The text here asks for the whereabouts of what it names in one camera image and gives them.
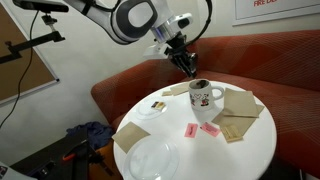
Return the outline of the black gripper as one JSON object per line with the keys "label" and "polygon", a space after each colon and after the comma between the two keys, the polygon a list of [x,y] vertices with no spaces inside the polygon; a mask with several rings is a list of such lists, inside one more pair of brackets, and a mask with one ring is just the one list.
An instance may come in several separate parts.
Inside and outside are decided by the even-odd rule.
{"label": "black gripper", "polygon": [[167,44],[170,46],[168,55],[171,62],[186,72],[188,77],[195,78],[197,76],[198,55],[186,49],[186,36],[178,33],[174,38],[168,40]]}

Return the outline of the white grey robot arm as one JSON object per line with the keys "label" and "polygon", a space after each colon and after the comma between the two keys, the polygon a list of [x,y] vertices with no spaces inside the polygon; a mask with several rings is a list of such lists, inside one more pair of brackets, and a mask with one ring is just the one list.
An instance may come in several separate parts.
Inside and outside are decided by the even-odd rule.
{"label": "white grey robot arm", "polygon": [[116,43],[128,45],[148,31],[156,44],[144,52],[147,59],[169,59],[188,77],[196,77],[197,55],[187,50],[186,36],[181,30],[193,22],[192,15],[176,16],[166,0],[117,0],[113,8],[100,0],[63,0],[102,27]]}

